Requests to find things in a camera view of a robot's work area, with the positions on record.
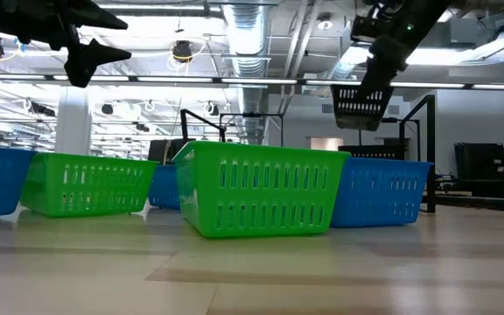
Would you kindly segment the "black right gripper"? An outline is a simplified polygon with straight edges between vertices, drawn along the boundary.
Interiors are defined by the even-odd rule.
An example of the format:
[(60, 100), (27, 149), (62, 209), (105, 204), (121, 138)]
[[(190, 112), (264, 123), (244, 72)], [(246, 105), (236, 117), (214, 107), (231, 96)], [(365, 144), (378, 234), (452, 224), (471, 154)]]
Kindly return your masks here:
[(358, 88), (358, 99), (365, 100), (371, 93), (389, 86), (395, 78), (394, 71), (407, 68), (410, 48), (387, 35), (376, 38), (370, 46), (372, 56), (367, 61), (367, 72)]

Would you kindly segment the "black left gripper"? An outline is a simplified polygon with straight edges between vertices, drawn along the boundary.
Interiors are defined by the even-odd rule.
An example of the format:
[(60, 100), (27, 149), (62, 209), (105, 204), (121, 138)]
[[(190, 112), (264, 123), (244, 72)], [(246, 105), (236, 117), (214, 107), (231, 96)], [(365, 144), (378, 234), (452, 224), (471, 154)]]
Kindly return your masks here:
[(21, 44), (32, 40), (47, 43), (53, 50), (67, 48), (64, 65), (71, 85), (85, 88), (98, 66), (131, 58), (131, 53), (101, 45), (92, 39), (80, 43), (73, 21), (113, 30), (127, 30), (128, 24), (91, 0), (0, 0), (0, 32), (14, 35)]

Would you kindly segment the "black plastic basket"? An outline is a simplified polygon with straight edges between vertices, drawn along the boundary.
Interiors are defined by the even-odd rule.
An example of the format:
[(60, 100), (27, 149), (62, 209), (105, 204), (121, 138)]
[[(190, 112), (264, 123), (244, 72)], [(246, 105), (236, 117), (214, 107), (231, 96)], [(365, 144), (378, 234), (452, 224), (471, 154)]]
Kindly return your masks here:
[(333, 114), (341, 129), (376, 131), (393, 95), (392, 87), (359, 96), (356, 86), (331, 85)]
[(380, 159), (395, 159), (404, 160), (406, 146), (395, 145), (341, 145), (339, 151), (349, 152), (353, 157), (357, 158), (380, 158)]

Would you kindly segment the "green plastic basket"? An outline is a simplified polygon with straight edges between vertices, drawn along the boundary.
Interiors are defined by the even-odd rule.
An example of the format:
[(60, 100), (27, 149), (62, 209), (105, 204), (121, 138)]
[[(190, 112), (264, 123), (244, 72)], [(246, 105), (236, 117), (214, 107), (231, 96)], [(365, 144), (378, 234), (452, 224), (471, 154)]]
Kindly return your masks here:
[(343, 151), (191, 141), (177, 153), (179, 203), (207, 238), (323, 234)]
[(53, 218), (140, 212), (157, 166), (144, 160), (37, 153), (20, 204)]

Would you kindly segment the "white building pillar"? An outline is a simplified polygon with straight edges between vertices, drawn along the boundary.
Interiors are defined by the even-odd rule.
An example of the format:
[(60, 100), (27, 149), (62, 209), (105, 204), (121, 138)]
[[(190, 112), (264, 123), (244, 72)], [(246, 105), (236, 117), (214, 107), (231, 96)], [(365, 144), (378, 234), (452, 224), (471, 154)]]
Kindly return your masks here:
[(90, 153), (92, 109), (87, 89), (60, 88), (55, 152), (74, 155)]

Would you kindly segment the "long light bar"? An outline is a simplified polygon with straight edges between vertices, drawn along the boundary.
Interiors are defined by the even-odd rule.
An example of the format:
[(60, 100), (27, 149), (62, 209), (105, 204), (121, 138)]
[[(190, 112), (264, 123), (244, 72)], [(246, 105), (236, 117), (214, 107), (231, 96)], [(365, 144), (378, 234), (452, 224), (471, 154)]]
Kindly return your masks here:
[[(59, 74), (25, 74), (0, 73), (0, 81), (49, 81), (51, 83), (65, 83), (66, 75)], [(192, 77), (192, 76), (126, 76), (126, 75), (96, 75), (93, 84), (127, 85), (127, 84), (176, 84), (176, 85), (236, 85), (236, 86), (313, 86), (326, 87), (342, 85), (356, 87), (361, 84), (358, 80), (308, 80), (308, 79), (269, 79), (269, 78), (221, 78), (221, 77)], [(407, 82), (397, 81), (390, 84), (393, 88), (413, 89), (463, 89), (463, 90), (491, 90), (504, 91), (504, 84), (497, 83), (442, 83), (442, 82)]]

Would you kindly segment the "black equipment rack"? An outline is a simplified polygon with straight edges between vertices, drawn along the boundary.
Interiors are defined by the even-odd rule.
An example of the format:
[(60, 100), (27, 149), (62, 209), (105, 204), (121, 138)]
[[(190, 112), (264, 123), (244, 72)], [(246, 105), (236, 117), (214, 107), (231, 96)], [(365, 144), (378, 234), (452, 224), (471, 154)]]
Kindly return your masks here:
[(454, 143), (437, 162), (439, 193), (504, 199), (502, 143)]

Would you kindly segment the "silver ventilation duct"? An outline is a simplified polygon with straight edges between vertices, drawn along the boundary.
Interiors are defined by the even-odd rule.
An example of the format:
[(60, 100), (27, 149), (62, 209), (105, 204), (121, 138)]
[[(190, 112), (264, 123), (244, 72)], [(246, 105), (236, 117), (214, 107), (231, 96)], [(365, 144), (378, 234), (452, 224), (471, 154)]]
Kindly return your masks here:
[[(227, 4), (222, 6), (227, 20), (227, 39), (234, 75), (238, 78), (262, 78), (267, 75), (268, 61), (263, 59), (267, 52), (268, 11), (265, 7), (252, 4)], [(238, 102), (243, 114), (265, 114), (268, 111), (266, 88), (240, 87)]]

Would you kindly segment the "black table edge frame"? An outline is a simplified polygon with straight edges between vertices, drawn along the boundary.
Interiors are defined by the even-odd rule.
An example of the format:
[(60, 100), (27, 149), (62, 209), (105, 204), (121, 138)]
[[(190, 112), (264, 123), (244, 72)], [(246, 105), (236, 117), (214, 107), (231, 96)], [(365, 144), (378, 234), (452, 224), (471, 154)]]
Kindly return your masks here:
[(435, 203), (444, 206), (485, 208), (504, 212), (503, 198), (437, 195)]

